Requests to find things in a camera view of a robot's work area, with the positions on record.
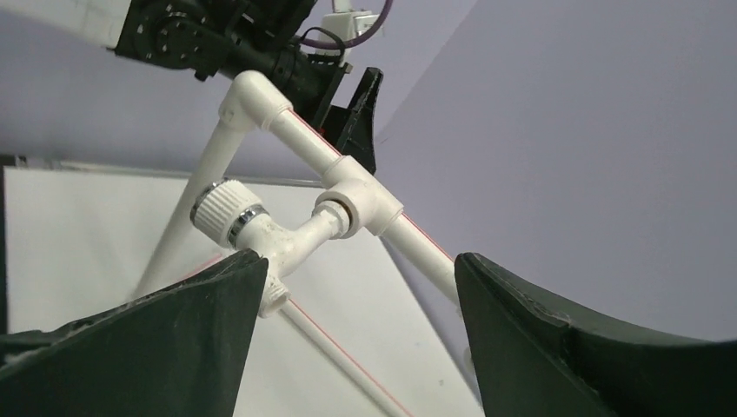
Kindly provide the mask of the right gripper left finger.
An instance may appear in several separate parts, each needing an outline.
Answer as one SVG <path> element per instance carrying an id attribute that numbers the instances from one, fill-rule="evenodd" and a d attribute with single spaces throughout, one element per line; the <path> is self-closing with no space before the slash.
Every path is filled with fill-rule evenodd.
<path id="1" fill-rule="evenodd" d="M 4 335 L 2 415 L 232 415 L 268 266 L 239 252 L 55 330 Z"/>

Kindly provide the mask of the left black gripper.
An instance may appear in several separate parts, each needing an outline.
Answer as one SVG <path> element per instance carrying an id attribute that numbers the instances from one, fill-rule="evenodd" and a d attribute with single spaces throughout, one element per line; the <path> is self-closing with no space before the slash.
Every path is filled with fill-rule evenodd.
<path id="1" fill-rule="evenodd" d="M 322 127 L 322 137 L 340 154 L 352 156 L 374 175 L 374 116 L 384 74 L 367 67 L 348 107 L 330 107 L 347 68 L 343 54 L 284 49 L 276 57 L 270 80 L 303 120 L 314 129 Z"/>

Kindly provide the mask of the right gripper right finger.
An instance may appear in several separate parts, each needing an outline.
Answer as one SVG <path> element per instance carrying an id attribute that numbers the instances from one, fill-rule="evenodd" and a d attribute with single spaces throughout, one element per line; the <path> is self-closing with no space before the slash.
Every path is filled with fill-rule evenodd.
<path id="1" fill-rule="evenodd" d="M 644 328 L 476 253 L 455 259 L 487 416 L 733 416 L 736 344 Z"/>

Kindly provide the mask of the white plastic water faucet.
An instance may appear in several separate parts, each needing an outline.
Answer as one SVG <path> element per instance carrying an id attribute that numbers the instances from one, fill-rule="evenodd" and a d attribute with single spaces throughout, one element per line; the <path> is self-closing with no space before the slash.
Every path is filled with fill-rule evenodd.
<path id="1" fill-rule="evenodd" d="M 299 228 L 276 222 L 262 200 L 245 184 L 222 179 L 209 185 L 196 199 L 189 218 L 193 226 L 222 248 L 252 250 L 268 260 L 268 272 L 258 315 L 278 312 L 291 293 L 282 279 L 291 275 L 322 244 L 340 239 L 350 230 L 349 211 L 339 202 L 318 202 L 311 217 Z"/>

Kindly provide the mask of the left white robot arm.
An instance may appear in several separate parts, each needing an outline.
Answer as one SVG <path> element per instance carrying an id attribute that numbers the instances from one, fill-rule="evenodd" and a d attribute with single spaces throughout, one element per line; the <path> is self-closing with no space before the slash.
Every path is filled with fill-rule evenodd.
<path id="1" fill-rule="evenodd" d="M 349 52 L 382 27 L 392 9 L 356 10 L 335 1 L 322 22 L 304 21 L 302 1 L 4 1 L 1 8 L 69 32 L 115 55 L 169 70 L 192 70 L 199 81 L 263 73 L 296 113 L 340 153 L 375 173 L 374 115 L 383 74 L 367 68 L 346 107 L 333 98 L 351 71 Z"/>

